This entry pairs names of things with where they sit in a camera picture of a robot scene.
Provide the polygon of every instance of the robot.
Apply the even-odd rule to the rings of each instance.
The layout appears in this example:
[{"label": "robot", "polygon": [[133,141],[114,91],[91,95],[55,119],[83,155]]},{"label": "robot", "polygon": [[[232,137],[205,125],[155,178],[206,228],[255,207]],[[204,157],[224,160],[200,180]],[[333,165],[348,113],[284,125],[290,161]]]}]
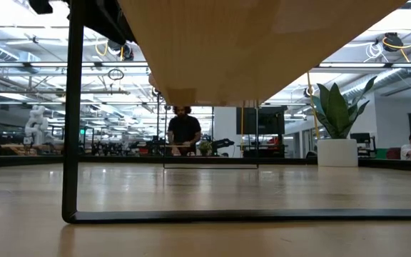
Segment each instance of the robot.
[{"label": "robot", "polygon": [[25,145],[40,145],[45,143],[45,131],[49,127],[47,118],[44,117],[44,106],[33,106],[29,112],[29,120],[25,125]]}]

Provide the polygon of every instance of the green leaves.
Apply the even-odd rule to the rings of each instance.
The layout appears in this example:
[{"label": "green leaves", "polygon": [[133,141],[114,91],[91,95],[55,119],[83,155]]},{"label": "green leaves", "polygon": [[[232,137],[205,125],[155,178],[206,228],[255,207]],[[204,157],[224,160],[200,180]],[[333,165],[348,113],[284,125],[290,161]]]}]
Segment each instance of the green leaves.
[{"label": "green leaves", "polygon": [[333,84],[330,91],[325,86],[318,84],[320,98],[313,97],[313,103],[316,105],[316,116],[332,138],[347,138],[354,122],[364,112],[369,101],[366,101],[359,108],[357,104],[364,94],[373,87],[376,78],[368,81],[363,93],[353,99],[349,106],[348,99],[340,94],[337,84]]}]

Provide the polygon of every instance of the white planter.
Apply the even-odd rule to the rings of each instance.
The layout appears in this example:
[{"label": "white planter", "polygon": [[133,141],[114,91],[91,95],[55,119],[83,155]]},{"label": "white planter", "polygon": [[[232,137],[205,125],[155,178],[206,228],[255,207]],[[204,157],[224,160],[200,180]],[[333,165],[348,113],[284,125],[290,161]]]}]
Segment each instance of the white planter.
[{"label": "white planter", "polygon": [[318,165],[357,167],[355,139],[324,139],[318,141]]}]

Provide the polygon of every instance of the wooden floor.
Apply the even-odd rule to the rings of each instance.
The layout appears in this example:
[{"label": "wooden floor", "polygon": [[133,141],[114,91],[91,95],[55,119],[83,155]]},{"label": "wooden floor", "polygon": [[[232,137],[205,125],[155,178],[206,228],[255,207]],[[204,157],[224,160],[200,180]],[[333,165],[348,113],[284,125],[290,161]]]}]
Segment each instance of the wooden floor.
[{"label": "wooden floor", "polygon": [[[62,166],[0,168],[0,256],[411,256],[411,222],[67,226]],[[411,172],[82,164],[81,211],[411,208]]]}]

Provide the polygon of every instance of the black t-shirt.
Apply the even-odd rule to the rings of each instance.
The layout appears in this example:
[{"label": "black t-shirt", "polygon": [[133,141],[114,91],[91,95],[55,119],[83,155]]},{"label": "black t-shirt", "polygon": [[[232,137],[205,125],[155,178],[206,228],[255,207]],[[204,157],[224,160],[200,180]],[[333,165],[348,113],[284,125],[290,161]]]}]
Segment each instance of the black t-shirt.
[{"label": "black t-shirt", "polygon": [[197,132],[201,132],[201,125],[197,118],[185,116],[183,118],[174,117],[169,122],[168,131],[174,134],[175,143],[192,141]]}]

